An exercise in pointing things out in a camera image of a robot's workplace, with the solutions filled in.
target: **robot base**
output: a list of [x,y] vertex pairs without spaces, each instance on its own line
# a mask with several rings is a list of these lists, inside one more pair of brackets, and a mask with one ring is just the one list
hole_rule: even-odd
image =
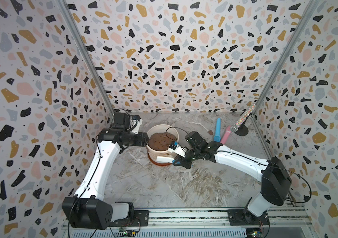
[[253,215],[247,217],[247,214],[244,213],[244,209],[230,209],[227,210],[227,214],[230,226],[259,226],[260,221],[262,221],[264,226],[269,224],[267,213],[263,213],[260,217],[255,217]]
[[129,204],[128,216],[124,219],[119,219],[119,220],[110,222],[109,226],[111,227],[124,226],[127,224],[129,224],[128,226],[148,226],[149,210],[135,211],[132,202],[124,202],[124,203]]

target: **black round base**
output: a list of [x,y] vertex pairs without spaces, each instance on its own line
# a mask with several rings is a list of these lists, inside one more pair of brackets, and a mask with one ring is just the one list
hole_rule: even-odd
[[235,132],[238,136],[246,136],[248,134],[248,127],[245,125],[240,126],[239,130]]

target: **metal frame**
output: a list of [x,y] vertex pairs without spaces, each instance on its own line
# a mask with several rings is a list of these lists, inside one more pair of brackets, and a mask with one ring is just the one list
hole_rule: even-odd
[[[216,232],[213,237],[246,237],[237,235],[235,231],[245,231],[246,228],[257,228],[258,226],[230,226],[227,210],[243,209],[242,207],[202,207],[202,208],[135,208],[135,211],[149,210],[148,226],[142,226],[141,234],[136,237],[144,237],[150,232],[149,237],[165,237],[161,235],[168,232],[167,237],[197,237],[200,233],[194,232]],[[268,209],[268,217],[271,228],[273,227],[301,227],[308,238],[314,235],[312,222],[309,219],[304,207],[271,207]],[[63,236],[67,237],[67,221],[62,226]],[[125,229],[138,229],[138,226],[127,226]],[[89,237],[93,230],[71,228],[71,237]],[[182,232],[176,235],[169,232]],[[230,231],[233,233],[221,233],[219,231]],[[97,231],[94,237],[112,237],[109,229]]]
[[99,75],[96,72],[95,65],[94,65],[93,61],[91,60],[90,55],[88,54],[87,48],[82,41],[81,34],[80,34],[78,28],[76,27],[76,24],[74,22],[74,18],[72,17],[72,15],[70,13],[70,10],[69,10],[69,7],[67,6],[66,0],[56,0],[56,3],[57,3],[57,6],[58,6],[60,12],[62,13],[62,17],[64,18],[65,22],[67,23],[67,28],[70,30],[70,32],[71,32],[71,34],[74,38],[74,41],[75,41],[80,53],[83,56],[84,62],[86,63],[86,65],[87,65],[87,67],[90,71],[90,74],[95,81],[95,84],[96,84],[96,86],[99,90],[99,93],[100,93],[101,97],[103,98],[103,101],[104,101],[106,107],[108,108],[108,111],[110,112],[111,121],[112,121],[112,118],[114,116],[115,111],[112,107],[112,104],[111,104],[111,102],[108,98],[107,93],[105,92],[105,89],[104,89],[103,84],[102,84],[102,82],[99,78]]
[[283,53],[280,55],[279,61],[277,62],[275,68],[273,69],[271,75],[269,76],[268,81],[264,85],[264,88],[263,88],[262,92],[260,93],[258,100],[255,102],[257,107],[254,110],[254,112],[252,113],[253,115],[255,115],[257,113],[257,111],[259,110],[260,104],[263,102],[267,92],[271,89],[271,86],[272,86],[273,82],[275,82],[276,77],[280,74],[281,68],[283,67],[284,63],[286,62],[289,55],[291,54],[291,51],[295,47],[301,33],[304,31],[305,26],[308,24],[309,20],[311,19],[312,15],[314,13],[314,10],[317,8],[317,5],[319,3],[320,3],[319,0],[310,0],[308,5],[306,6],[306,8],[305,8],[305,10],[302,14],[301,20],[297,24],[295,32],[291,36],[291,38],[290,38],[288,44],[286,45]]

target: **wire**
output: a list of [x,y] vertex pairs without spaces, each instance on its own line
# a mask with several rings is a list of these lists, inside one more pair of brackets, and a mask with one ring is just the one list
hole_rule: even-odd
[[115,111],[116,111],[116,110],[119,110],[119,111],[120,111],[120,110],[123,110],[123,111],[125,111],[125,113],[127,113],[127,115],[128,115],[128,119],[130,118],[128,112],[127,112],[125,109],[123,109],[123,108],[116,108]]
[[263,238],[266,238],[268,233],[269,233],[269,228],[271,227],[271,222],[268,223],[268,231],[267,231],[267,234],[265,234],[265,236]]
[[244,221],[244,220],[245,220],[245,218],[240,219],[240,220],[230,220],[230,221],[232,221],[232,222],[241,222],[241,221]]
[[230,153],[230,154],[234,154],[234,155],[240,155],[240,156],[242,156],[242,157],[244,157],[246,159],[249,159],[249,160],[251,160],[251,161],[253,161],[253,162],[257,163],[257,164],[260,164],[259,162],[255,161],[254,159],[250,159],[250,158],[248,158],[248,157],[246,157],[244,155],[238,154],[238,153],[234,153],[234,152],[226,151],[226,150],[218,150],[217,154],[218,154],[218,152],[226,152],[226,153]]
[[109,228],[110,228],[110,230],[111,230],[111,233],[112,233],[112,235],[114,236],[114,238],[116,238],[116,236],[115,236],[115,234],[114,234],[114,232],[112,231],[112,229],[111,229],[111,226],[108,226]]
[[124,146],[121,146],[121,149],[119,151],[119,154],[123,153],[124,150],[126,150],[129,147],[129,145],[127,145],[127,147],[124,148]]
[[129,226],[129,225],[133,224],[134,222],[135,222],[135,219],[133,219],[131,222],[129,222],[129,223],[125,224],[125,225],[122,225],[122,226]]
[[94,233],[90,236],[90,238],[94,236],[94,234],[95,234],[96,231],[97,231],[97,229],[95,229]]
[[259,220],[259,222],[260,222],[260,233],[263,235],[264,230],[263,222],[261,220]]
[[133,129],[135,129],[136,128],[136,126],[137,126],[137,123],[138,123],[138,121],[136,120],[136,123],[130,128],[130,129],[128,129],[128,130],[125,130],[125,131],[127,131],[127,132],[130,132],[130,131],[133,131]]
[[177,143],[178,143],[178,145],[181,147],[182,151],[186,153],[186,150],[184,150],[183,147],[182,147],[182,145],[180,144],[180,142],[178,142],[179,138],[173,139],[173,138],[170,138],[170,137],[168,136],[167,132],[168,132],[168,130],[169,130],[170,128],[177,128],[177,129],[180,129],[180,130],[183,130],[183,131],[185,131],[185,130],[182,129],[182,128],[176,127],[176,126],[171,126],[171,127],[168,127],[168,128],[166,129],[166,131],[165,131],[165,136],[166,136],[167,138],[169,138],[169,139],[172,139],[172,140],[174,140],[174,141],[177,141]]
[[[90,182],[91,182],[92,178],[94,177],[94,174],[95,174],[95,172],[96,172],[96,169],[97,169],[98,166],[99,166],[100,159],[102,158],[102,154],[101,154],[101,152],[100,152],[100,148],[99,148],[99,145],[98,145],[98,143],[97,143],[97,139],[95,139],[95,142],[96,142],[96,146],[97,146],[97,148],[98,148],[98,150],[99,150],[100,158],[99,158],[99,160],[98,160],[98,164],[97,164],[96,167],[95,167],[94,173],[92,174],[92,176],[91,176],[90,180],[88,181],[86,187],[88,187],[88,186],[90,185]],[[69,238],[70,238],[70,231],[69,231],[69,229],[70,229],[71,212],[73,211],[73,208],[76,206],[76,203],[78,203],[78,202],[80,201],[80,198],[81,198],[81,196],[85,193],[85,191],[86,191],[86,189],[83,191],[83,193],[82,193],[79,197],[77,197],[77,198],[74,200],[73,205],[72,205],[71,210],[70,210],[70,213],[69,213],[69,217],[67,218],[67,220],[68,220],[68,222],[69,222],[69,224],[68,224],[68,226],[67,226],[67,235],[68,235]]]
[[[240,155],[240,156],[242,156],[242,157],[244,157],[244,158],[246,158],[246,159],[249,159],[249,160],[251,160],[251,161],[253,161],[253,162],[255,162],[255,163],[259,164],[259,165],[263,165],[263,166],[266,166],[266,167],[268,166],[268,167],[275,168],[275,169],[281,169],[281,170],[288,171],[288,172],[290,172],[290,173],[292,173],[292,174],[296,174],[295,172],[292,172],[292,171],[290,171],[290,170],[283,169],[283,168],[279,168],[279,166],[278,166],[277,164],[275,164],[275,163],[273,163],[273,162],[271,162],[271,161],[269,162],[268,165],[265,165],[265,164],[261,164],[261,163],[255,161],[255,160],[253,160],[253,159],[250,159],[250,158],[248,158],[248,157],[246,157],[246,156],[244,156],[244,155],[241,155],[241,154],[238,154],[238,153],[234,153],[234,152],[231,152],[231,151],[219,150],[219,151],[217,151],[217,153],[218,153],[218,152],[226,152],[226,153],[230,153],[230,154]],[[308,202],[308,201],[312,198],[312,187],[310,186],[310,184],[308,183],[308,181],[306,181],[306,179],[304,179],[304,178],[303,178],[302,176],[300,176],[299,174],[296,174],[296,175],[297,175],[299,178],[303,179],[303,180],[305,181],[305,183],[308,185],[310,196],[308,197],[307,200],[305,200],[305,201],[303,201],[303,202],[296,202],[296,201],[292,201],[292,200],[288,200],[288,199],[284,199],[284,200],[285,200],[285,201],[289,201],[289,202],[294,202],[294,203],[306,203],[306,202]]]
[[85,193],[85,191],[86,190],[84,190],[83,193],[78,198],[76,198],[74,200],[73,205],[72,205],[71,210],[70,210],[70,213],[69,213],[69,217],[67,218],[67,220],[69,222],[69,224],[67,225],[67,236],[69,238],[70,238],[70,218],[71,218],[71,212],[73,211],[73,208],[75,207],[75,204],[80,201],[79,198]]
[[[290,171],[290,170],[287,170],[287,169],[282,169],[282,170],[291,172],[292,174],[296,174],[296,173],[294,173],[294,172],[292,172],[292,171]],[[311,188],[310,184],[308,183],[308,181],[306,181],[306,179],[304,179],[302,176],[300,176],[300,175],[298,175],[298,174],[296,174],[296,175],[297,175],[299,178],[303,179],[303,180],[305,181],[305,183],[308,185],[310,196],[308,197],[307,200],[305,200],[305,201],[303,201],[303,202],[296,202],[296,201],[292,201],[292,200],[288,200],[288,199],[284,199],[284,200],[289,201],[289,202],[294,202],[294,203],[306,203],[306,202],[309,202],[309,200],[312,198],[312,188]]]
[[138,231],[135,232],[135,235],[140,231],[141,229],[141,221],[140,218],[136,217],[138,219]]

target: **black cable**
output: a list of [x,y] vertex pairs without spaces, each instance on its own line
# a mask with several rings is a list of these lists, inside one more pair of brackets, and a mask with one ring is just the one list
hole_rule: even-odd
[[250,159],[250,158],[248,158],[248,157],[246,157],[244,155],[238,154],[238,153],[234,153],[234,152],[231,152],[231,151],[225,151],[225,150],[218,150],[217,153],[218,152],[226,152],[226,153],[230,153],[230,154],[234,154],[234,155],[240,155],[240,156],[242,156],[242,157],[244,157],[246,159],[249,159],[249,160],[251,160],[251,161],[253,161],[253,162],[257,163],[257,164],[260,164],[259,162],[255,161],[253,159]]
[[124,150],[126,150],[129,147],[129,145],[127,145],[127,147],[124,148],[124,146],[121,146],[119,154],[123,153]]
[[133,129],[135,129],[136,126],[137,126],[137,120],[136,120],[135,125],[133,125],[130,129],[128,129],[128,130],[126,130],[126,131],[127,131],[127,132],[133,131]]
[[303,201],[303,202],[296,202],[296,201],[291,201],[291,200],[288,200],[288,199],[284,199],[285,201],[294,202],[294,203],[306,203],[306,202],[308,202],[308,201],[312,198],[312,187],[310,186],[310,184],[308,183],[308,181],[306,181],[306,179],[304,179],[304,178],[303,178],[302,176],[300,176],[299,174],[296,174],[295,172],[292,172],[292,171],[287,170],[287,169],[279,168],[279,166],[278,166],[277,164],[272,163],[272,162],[269,162],[268,165],[264,165],[264,164],[261,164],[261,163],[255,161],[255,160],[253,160],[253,159],[250,159],[250,158],[248,158],[248,157],[246,157],[246,156],[244,156],[244,155],[241,155],[241,154],[238,154],[238,153],[234,153],[234,152],[231,152],[231,151],[219,150],[219,151],[217,151],[217,153],[218,153],[218,152],[226,152],[226,153],[230,153],[230,154],[240,155],[240,156],[242,156],[242,157],[244,157],[244,158],[246,158],[246,159],[249,159],[249,160],[251,160],[251,161],[253,161],[253,162],[257,163],[257,164],[260,164],[260,165],[263,165],[263,166],[266,166],[266,167],[268,166],[268,167],[275,168],[275,169],[285,170],[285,171],[288,171],[288,172],[290,172],[290,173],[292,173],[292,174],[295,174],[295,175],[297,175],[299,178],[303,179],[303,180],[305,181],[305,183],[306,183],[306,184],[308,185],[308,187],[309,187],[309,194],[310,194],[310,196],[308,197],[308,199],[305,200],[305,201]]
[[136,217],[138,219],[138,231],[135,232],[135,235],[140,231],[141,229],[141,221],[140,218]]
[[119,111],[120,111],[120,110],[123,110],[123,111],[125,111],[125,113],[127,113],[128,119],[130,118],[130,116],[129,116],[127,110],[125,110],[125,109],[123,109],[123,108],[116,108],[115,111],[116,111],[116,110],[119,110]]
[[71,212],[73,211],[73,208],[75,207],[76,203],[79,202],[79,198],[85,193],[86,190],[83,191],[83,193],[74,200],[73,205],[71,207],[70,213],[69,213],[69,217],[67,218],[69,224],[67,225],[67,236],[70,238],[70,217],[71,217]]
[[108,226],[109,228],[110,228],[110,230],[111,230],[111,233],[112,233],[112,235],[114,236],[114,238],[116,238],[116,236],[115,236],[115,234],[114,234],[114,232],[112,231],[112,229],[111,229],[111,226]]
[[232,222],[241,222],[241,221],[243,221],[243,220],[245,220],[245,218],[240,219],[240,220],[230,220],[230,221],[232,221]]
[[183,130],[183,131],[185,131],[185,130],[182,129],[182,128],[176,127],[176,126],[171,126],[171,127],[168,127],[168,128],[166,129],[166,131],[165,131],[165,136],[166,136],[167,138],[169,138],[169,139],[172,139],[172,140],[174,140],[174,141],[177,141],[178,145],[181,146],[182,151],[186,153],[186,150],[184,150],[183,147],[182,147],[182,145],[180,144],[180,142],[178,142],[179,138],[173,139],[173,138],[170,138],[170,137],[168,136],[167,132],[168,132],[168,130],[169,130],[170,128],[177,128],[177,129],[180,129],[180,130]]
[[96,231],[97,231],[97,229],[95,229],[94,233],[90,236],[90,238],[94,236],[94,234],[95,234]]
[[268,223],[268,231],[267,234],[265,234],[265,236],[263,238],[266,238],[268,233],[269,233],[269,228],[271,227],[271,222]]
[[[290,170],[287,170],[287,169],[281,169],[281,170],[285,170],[285,171],[288,171],[288,172],[291,172],[292,174],[296,174]],[[310,184],[308,183],[308,181],[306,181],[306,179],[304,179],[303,177],[301,177],[300,175],[296,174],[299,178],[303,179],[305,181],[305,183],[308,185],[309,187],[309,193],[310,193],[310,196],[308,197],[307,200],[303,201],[303,202],[296,202],[296,201],[291,201],[291,200],[288,200],[288,199],[284,199],[285,201],[289,201],[289,202],[294,202],[294,203],[306,203],[306,202],[309,202],[309,200],[312,198],[312,188],[310,186]]]
[[[98,166],[99,166],[100,159],[102,158],[102,154],[101,154],[101,152],[100,152],[100,148],[99,148],[99,145],[98,145],[98,143],[97,143],[97,139],[96,139],[96,138],[95,138],[95,142],[96,142],[96,146],[97,146],[97,148],[98,148],[98,150],[99,150],[100,158],[99,158],[99,160],[98,160],[98,164],[97,164],[96,167],[95,167],[94,173],[92,174],[92,176],[91,176],[90,180],[88,181],[86,187],[88,187],[88,186],[90,185],[90,182],[91,182],[92,178],[94,177],[94,174],[95,174],[95,172],[96,172],[96,169],[97,169]],[[79,198],[81,198],[81,196],[85,193],[85,191],[86,191],[86,190],[84,190],[83,193],[82,193],[79,197],[77,197],[77,198],[74,200],[73,205],[72,205],[71,210],[70,210],[70,213],[69,213],[69,217],[67,218],[67,220],[68,220],[68,222],[69,222],[69,224],[68,224],[68,226],[67,226],[67,235],[68,235],[69,238],[70,238],[70,232],[69,232],[69,229],[70,229],[70,217],[71,217],[71,212],[73,211],[73,208],[76,206],[76,203],[80,201]]]

